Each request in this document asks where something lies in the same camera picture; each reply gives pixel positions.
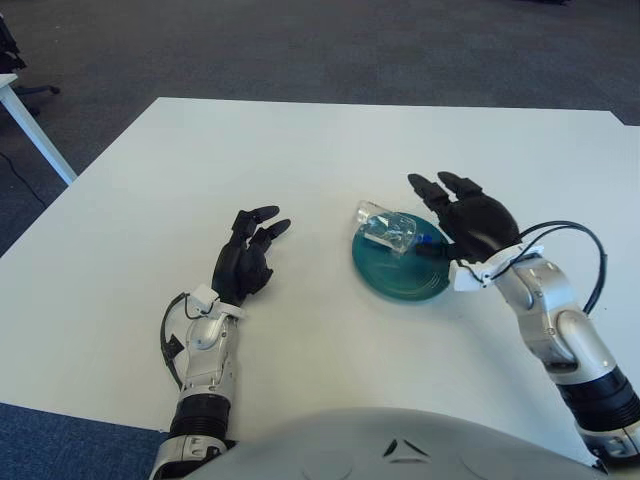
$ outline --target black wire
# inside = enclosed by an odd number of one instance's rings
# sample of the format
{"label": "black wire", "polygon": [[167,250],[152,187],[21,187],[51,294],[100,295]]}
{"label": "black wire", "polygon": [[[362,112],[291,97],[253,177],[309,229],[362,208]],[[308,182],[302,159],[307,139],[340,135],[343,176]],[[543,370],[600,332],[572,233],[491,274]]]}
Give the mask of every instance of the black wire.
{"label": "black wire", "polygon": [[18,178],[18,180],[20,180],[24,184],[25,187],[27,187],[27,190],[31,192],[31,195],[33,195],[34,198],[38,202],[40,202],[40,205],[42,205],[42,209],[46,210],[47,204],[44,203],[44,200],[42,200],[42,198],[40,198],[40,196],[35,192],[35,190],[31,188],[31,185],[29,185],[29,182],[27,182],[25,178],[18,173],[18,171],[16,170],[16,167],[13,165],[13,161],[2,152],[0,152],[0,157],[4,158],[7,161],[7,163],[9,164],[9,168],[11,169],[13,174]]}
{"label": "black wire", "polygon": [[189,320],[198,320],[199,318],[204,318],[207,315],[209,315],[211,313],[211,310],[213,310],[213,305],[215,305],[216,300],[220,297],[217,297],[213,302],[211,302],[211,306],[209,307],[209,310],[207,310],[206,312],[201,312],[201,315],[196,315],[195,317],[192,317],[191,315],[189,315],[189,311],[187,310],[187,298],[189,298],[189,294],[185,294],[185,301],[184,301],[184,314],[185,316],[189,319]]}
{"label": "black wire", "polygon": [[504,269],[500,270],[500,271],[499,271],[498,273],[496,273],[493,277],[491,277],[491,280],[495,280],[496,278],[501,277],[502,275],[504,275],[504,274],[507,272],[507,270],[509,270],[509,269],[510,269],[514,264],[518,263],[518,262],[520,261],[520,259],[521,259],[522,257],[524,257],[524,256],[529,252],[529,250],[531,250],[531,248],[533,248],[533,246],[534,246],[536,243],[538,243],[538,241],[539,241],[542,237],[545,237],[545,236],[547,236],[548,234],[553,233],[553,232],[556,232],[556,231],[558,231],[558,230],[563,230],[563,229],[565,229],[565,228],[573,228],[573,227],[570,227],[570,226],[568,226],[568,225],[565,225],[565,226],[562,226],[562,227],[551,228],[551,229],[547,230],[546,232],[541,233],[540,235],[538,235],[536,238],[534,238],[534,239],[529,243],[529,245],[527,245],[527,247],[526,247],[522,252],[520,252],[520,253],[519,253],[519,254],[518,254],[518,255],[517,255],[513,260],[511,260],[511,261],[509,262],[509,264],[508,264]]}
{"label": "black wire", "polygon": [[173,358],[171,358],[169,356],[169,350],[168,350],[169,349],[169,345],[168,345],[167,336],[166,336],[166,333],[165,333],[165,325],[167,323],[167,317],[169,316],[169,313],[171,313],[171,310],[173,310],[173,307],[175,307],[182,300],[185,300],[185,304],[186,304],[187,303],[186,302],[187,296],[188,296],[188,294],[183,292],[180,295],[178,295],[176,298],[171,300],[171,303],[169,304],[169,306],[167,307],[167,309],[164,312],[164,317],[162,317],[162,323],[160,325],[160,351],[162,352],[162,358],[164,359],[164,364],[169,369],[169,372],[171,373],[171,376],[173,377],[173,379],[178,384],[178,388],[180,390],[182,390],[182,381],[180,380],[180,376],[178,375],[178,372],[176,370],[176,366],[173,363]]}
{"label": "black wire", "polygon": [[180,376],[178,375],[178,371],[176,370],[176,366],[173,363],[173,358],[169,355],[169,343],[167,342],[166,324],[167,324],[167,318],[169,317],[169,313],[171,313],[171,310],[173,310],[173,308],[177,304],[179,304],[181,301],[184,300],[184,314],[190,320],[197,320],[199,318],[202,318],[202,317],[210,314],[211,311],[213,310],[213,306],[216,303],[215,300],[213,302],[211,302],[211,306],[209,307],[209,310],[204,312],[204,315],[198,315],[198,316],[192,317],[187,312],[187,299],[188,298],[189,298],[189,294],[185,293],[185,292],[182,292],[176,298],[171,300],[171,303],[169,304],[169,306],[167,307],[167,309],[164,312],[164,317],[162,317],[162,323],[160,324],[160,351],[162,352],[162,358],[164,359],[164,364],[169,369],[169,372],[171,373],[171,376],[173,377],[173,379],[178,384],[178,388],[180,390],[182,390],[182,381],[180,380]]}
{"label": "black wire", "polygon": [[602,293],[602,290],[604,289],[604,285],[607,278],[607,254],[604,250],[604,246],[602,245],[602,242],[596,236],[596,234],[593,233],[590,229],[588,229],[587,227],[585,227],[580,223],[572,222],[569,220],[553,220],[550,222],[539,223],[538,225],[529,227],[525,231],[520,233],[520,238],[525,237],[526,235],[529,235],[530,233],[535,232],[536,230],[540,230],[547,227],[554,227],[554,226],[556,226],[556,228],[551,228],[546,232],[543,232],[542,234],[538,235],[531,243],[529,243],[529,245],[527,245],[527,247],[522,252],[520,252],[520,254],[516,258],[511,260],[511,262],[509,262],[509,264],[503,270],[501,270],[499,273],[494,275],[492,279],[495,280],[496,278],[503,275],[507,270],[509,270],[509,268],[513,266],[514,263],[520,260],[531,249],[531,247],[535,245],[537,241],[539,241],[545,235],[548,235],[549,233],[552,233],[558,230],[563,230],[563,229],[573,229],[573,230],[584,232],[587,235],[589,235],[591,239],[594,241],[594,243],[598,247],[598,253],[600,256],[600,266],[598,268],[598,279],[596,280],[596,284],[593,287],[591,295],[589,296],[589,299],[587,300],[587,303],[583,308],[583,311],[586,314],[589,314],[591,313],[593,308],[596,306],[596,303],[598,303],[598,300],[600,299],[600,295]]}
{"label": "black wire", "polygon": [[460,266],[462,268],[466,268],[467,270],[469,270],[469,273],[471,273],[471,276],[473,278],[475,278],[478,283],[483,283],[482,279],[480,277],[478,277],[478,275],[476,275],[476,272],[474,272],[473,269],[469,265],[463,264],[460,260],[456,260],[456,262],[457,262],[458,266]]}

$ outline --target office chair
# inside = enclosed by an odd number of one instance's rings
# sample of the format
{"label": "office chair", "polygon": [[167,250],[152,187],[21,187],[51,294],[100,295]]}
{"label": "office chair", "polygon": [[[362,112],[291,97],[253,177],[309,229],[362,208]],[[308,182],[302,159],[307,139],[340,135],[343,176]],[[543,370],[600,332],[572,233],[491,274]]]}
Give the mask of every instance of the office chair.
{"label": "office chair", "polygon": [[[15,70],[26,68],[27,64],[20,58],[19,53],[20,49],[18,49],[18,45],[0,13],[0,73],[13,73]],[[60,89],[53,85],[30,88],[19,86],[14,87],[13,91],[16,95],[31,95],[41,92],[51,92],[54,95],[60,93]],[[30,107],[28,110],[34,116],[40,113],[40,110],[35,107]]]}

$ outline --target gray carpet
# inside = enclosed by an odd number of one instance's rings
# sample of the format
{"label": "gray carpet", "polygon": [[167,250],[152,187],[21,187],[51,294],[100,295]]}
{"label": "gray carpet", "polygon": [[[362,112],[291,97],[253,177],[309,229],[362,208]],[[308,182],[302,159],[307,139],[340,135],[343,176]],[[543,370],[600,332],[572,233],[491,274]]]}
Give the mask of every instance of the gray carpet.
{"label": "gray carpet", "polygon": [[[597,109],[640,124],[638,0],[2,0],[0,11],[29,64],[22,83],[63,90],[27,103],[78,172],[158,96]],[[0,151],[46,202],[64,189],[4,112]],[[40,213],[0,160],[0,255]],[[160,441],[9,407],[0,418],[0,478],[142,479]]]}

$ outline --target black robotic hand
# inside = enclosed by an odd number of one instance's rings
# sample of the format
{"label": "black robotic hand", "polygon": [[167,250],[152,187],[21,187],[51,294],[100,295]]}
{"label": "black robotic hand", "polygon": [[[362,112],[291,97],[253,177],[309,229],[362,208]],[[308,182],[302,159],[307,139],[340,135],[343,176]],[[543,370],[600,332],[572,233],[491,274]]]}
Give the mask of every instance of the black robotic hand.
{"label": "black robotic hand", "polygon": [[222,247],[211,280],[211,288],[218,292],[222,302],[239,307],[248,294],[258,292],[271,278],[273,270],[267,267],[265,253],[271,240],[289,228],[291,220],[280,220],[258,231],[256,228],[279,212],[276,206],[238,212],[231,227],[231,239]]}
{"label": "black robotic hand", "polygon": [[[447,247],[451,259],[484,262],[495,253],[520,242],[516,221],[509,211],[482,188],[468,178],[449,172],[438,173],[438,178],[451,190],[457,201],[435,182],[412,173],[409,183],[440,220],[440,228],[451,237],[454,245]],[[433,247],[418,246],[418,253],[428,255]]]}

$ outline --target black triangular logo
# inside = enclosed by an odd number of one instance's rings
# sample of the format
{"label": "black triangular logo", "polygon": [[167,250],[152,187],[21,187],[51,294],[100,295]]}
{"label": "black triangular logo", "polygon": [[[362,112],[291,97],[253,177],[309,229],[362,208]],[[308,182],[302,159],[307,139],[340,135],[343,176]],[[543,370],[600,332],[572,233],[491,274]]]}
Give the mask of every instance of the black triangular logo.
{"label": "black triangular logo", "polygon": [[397,439],[389,444],[382,454],[389,463],[429,463],[431,456],[408,440],[399,442]]}

